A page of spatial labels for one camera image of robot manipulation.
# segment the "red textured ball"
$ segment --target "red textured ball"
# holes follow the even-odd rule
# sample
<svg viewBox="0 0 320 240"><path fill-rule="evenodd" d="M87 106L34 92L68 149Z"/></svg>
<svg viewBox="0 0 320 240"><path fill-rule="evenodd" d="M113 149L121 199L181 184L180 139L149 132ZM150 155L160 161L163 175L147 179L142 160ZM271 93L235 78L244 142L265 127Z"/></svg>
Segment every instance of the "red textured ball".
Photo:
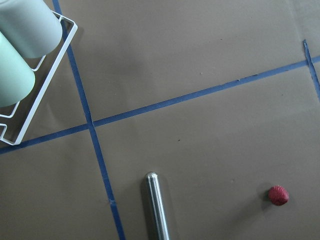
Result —
<svg viewBox="0 0 320 240"><path fill-rule="evenodd" d="M289 193L283 186L279 185L270 188L268 197L277 206L281 206L289 201Z"/></svg>

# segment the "small red object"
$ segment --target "small red object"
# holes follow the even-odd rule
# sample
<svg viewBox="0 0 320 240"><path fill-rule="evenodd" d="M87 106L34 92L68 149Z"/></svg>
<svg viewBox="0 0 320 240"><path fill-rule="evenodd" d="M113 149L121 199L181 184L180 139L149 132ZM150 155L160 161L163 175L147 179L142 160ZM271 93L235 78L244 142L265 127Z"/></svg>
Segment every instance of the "small red object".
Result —
<svg viewBox="0 0 320 240"><path fill-rule="evenodd" d="M281 206L288 202L289 193L283 186L273 186L270 188L268 197L274 205Z"/></svg>

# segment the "white cup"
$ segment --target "white cup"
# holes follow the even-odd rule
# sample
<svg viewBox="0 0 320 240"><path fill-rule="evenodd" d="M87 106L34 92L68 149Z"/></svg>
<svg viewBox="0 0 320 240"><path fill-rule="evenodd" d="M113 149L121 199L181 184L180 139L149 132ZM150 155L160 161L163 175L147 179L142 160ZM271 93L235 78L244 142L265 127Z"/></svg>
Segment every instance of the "white cup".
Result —
<svg viewBox="0 0 320 240"><path fill-rule="evenodd" d="M0 0L0 31L24 58L52 52L62 26L43 0Z"/></svg>

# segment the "light green cup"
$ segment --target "light green cup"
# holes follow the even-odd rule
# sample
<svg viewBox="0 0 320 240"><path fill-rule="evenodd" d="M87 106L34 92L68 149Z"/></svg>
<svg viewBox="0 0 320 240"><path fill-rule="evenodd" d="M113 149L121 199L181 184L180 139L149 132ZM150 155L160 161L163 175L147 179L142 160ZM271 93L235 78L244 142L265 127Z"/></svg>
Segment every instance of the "light green cup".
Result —
<svg viewBox="0 0 320 240"><path fill-rule="evenodd" d="M24 99L34 85L34 72L0 32L0 108Z"/></svg>

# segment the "cup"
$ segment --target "cup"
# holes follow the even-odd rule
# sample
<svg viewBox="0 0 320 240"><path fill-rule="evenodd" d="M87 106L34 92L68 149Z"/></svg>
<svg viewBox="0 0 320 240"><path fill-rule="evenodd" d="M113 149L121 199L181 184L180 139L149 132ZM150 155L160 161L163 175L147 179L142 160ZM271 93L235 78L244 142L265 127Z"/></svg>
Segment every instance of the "cup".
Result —
<svg viewBox="0 0 320 240"><path fill-rule="evenodd" d="M0 107L24 99L34 85L34 72L0 32Z"/></svg>
<svg viewBox="0 0 320 240"><path fill-rule="evenodd" d="M24 58L52 52L62 26L43 0L0 0L0 31Z"/></svg>

